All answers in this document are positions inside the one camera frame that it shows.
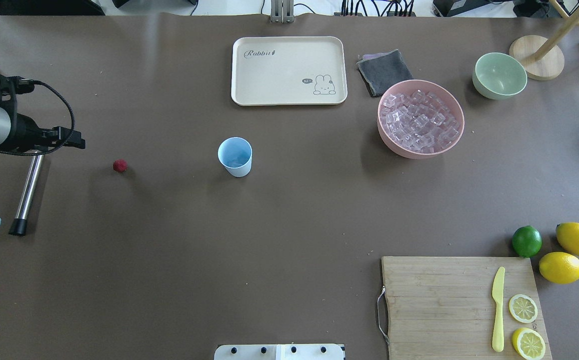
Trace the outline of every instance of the lemon slice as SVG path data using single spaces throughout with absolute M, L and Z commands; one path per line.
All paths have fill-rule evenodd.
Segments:
M 523 324 L 529 324 L 539 316 L 539 308 L 534 300 L 525 294 L 516 294 L 509 299 L 511 316 Z
M 511 335 L 511 343 L 516 353 L 526 360 L 540 360 L 545 356 L 545 341 L 531 328 L 518 328 Z

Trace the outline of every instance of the rabbit cartoon print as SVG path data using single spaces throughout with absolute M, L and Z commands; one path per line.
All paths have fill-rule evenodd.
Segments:
M 336 88 L 330 75 L 318 75 L 314 82 L 314 95 L 334 95 Z

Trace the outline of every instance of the black cable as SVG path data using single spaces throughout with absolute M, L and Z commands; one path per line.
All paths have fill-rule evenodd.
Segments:
M 45 150 L 45 151 L 40 151 L 40 152 L 11 152 L 11 151 L 0 150 L 0 154 L 15 155 L 16 157 L 38 157 L 38 155 L 51 154 L 51 153 L 55 152 L 56 150 L 59 150 L 60 148 L 62 148 L 63 145 L 65 145 L 65 143 L 68 142 L 70 137 L 72 137 L 72 133 L 74 133 L 74 128 L 77 125 L 77 122 L 74 119 L 74 111 L 72 111 L 72 107 L 70 106 L 68 101 L 65 100 L 63 95 L 59 94 L 59 92 L 56 91 L 50 85 L 45 84 L 45 82 L 42 82 L 39 80 L 32 80 L 31 83 L 34 85 L 40 85 L 40 86 L 47 88 L 49 91 L 54 93 L 54 95 L 56 95 L 63 102 L 63 104 L 65 104 L 65 106 L 67 107 L 67 111 L 69 111 L 69 118 L 71 119 L 71 127 L 69 128 L 69 131 L 67 132 L 67 136 L 64 139 L 62 139 L 61 141 L 59 141 L 56 144 L 56 147 L 52 148 L 52 150 Z
M 316 13 L 314 12 L 314 10 L 312 10 L 312 8 L 311 8 L 311 7 L 309 7 L 309 6 L 305 5 L 305 4 L 303 4 L 302 2 L 299 2 L 298 4 L 294 4 L 294 7 L 298 7 L 299 5 L 303 5 L 304 7 L 308 8 L 308 9 L 309 9 L 309 11 L 311 11 L 311 12 L 312 12 L 312 14 L 316 14 Z
M 394 6 L 394 4 L 396 4 L 395 1 L 390 1 L 389 5 L 387 5 L 387 7 L 383 9 L 383 12 L 380 14 L 380 16 L 383 16 L 383 14 L 385 13 L 387 13 L 387 16 L 390 16 L 390 9 L 392 9 L 392 6 Z
M 381 16 L 381 12 L 379 11 L 379 5 L 376 5 L 376 1 L 371 0 L 371 3 L 374 4 L 374 7 L 376 8 L 376 16 Z
M 361 4 L 363 6 L 363 12 L 365 13 L 365 16 L 367 16 L 368 10 L 365 9 L 365 4 L 363 4 L 363 0 L 358 0 L 356 2 L 356 10 L 354 11 L 354 15 L 359 16 L 359 4 Z
M 189 13 L 189 16 L 193 16 L 193 15 L 194 15 L 194 12 L 196 11 L 196 8 L 199 7 L 199 2 L 200 2 L 200 1 L 201 1 L 201 0 L 196 0 L 196 5 L 194 6 L 194 9 L 191 10 L 191 13 Z
M 410 3 L 408 3 L 407 0 L 403 0 L 404 5 L 400 6 L 400 1 L 398 2 L 398 5 L 400 7 L 400 10 L 398 12 L 398 16 L 407 16 L 408 15 L 408 7 L 410 6 L 410 4 L 414 3 L 414 0 L 412 0 Z

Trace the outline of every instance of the light blue cup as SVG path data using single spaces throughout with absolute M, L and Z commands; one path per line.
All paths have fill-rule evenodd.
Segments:
M 522 92 L 528 75 L 515 58 L 502 52 L 490 52 L 476 62 L 472 82 L 482 96 L 503 100 Z
M 252 146 L 242 137 L 230 137 L 218 147 L 218 161 L 230 174 L 242 178 L 252 169 Z

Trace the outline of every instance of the lemon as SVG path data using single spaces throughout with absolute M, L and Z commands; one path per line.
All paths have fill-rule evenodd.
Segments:
M 516 294 L 509 299 L 511 317 L 523 324 L 529 324 L 539 316 L 539 307 L 525 294 Z
M 566 252 L 550 252 L 539 260 L 538 271 L 552 283 L 573 283 L 579 280 L 579 259 Z
M 527 360 L 539 360 L 545 356 L 545 341 L 531 328 L 518 328 L 511 335 L 511 344 L 516 353 Z
M 541 234 L 536 228 L 530 225 L 518 228 L 511 237 L 511 246 L 519 256 L 531 258 L 539 253 L 543 240 Z
M 579 256 L 579 223 L 559 223 L 556 226 L 556 239 L 568 253 Z

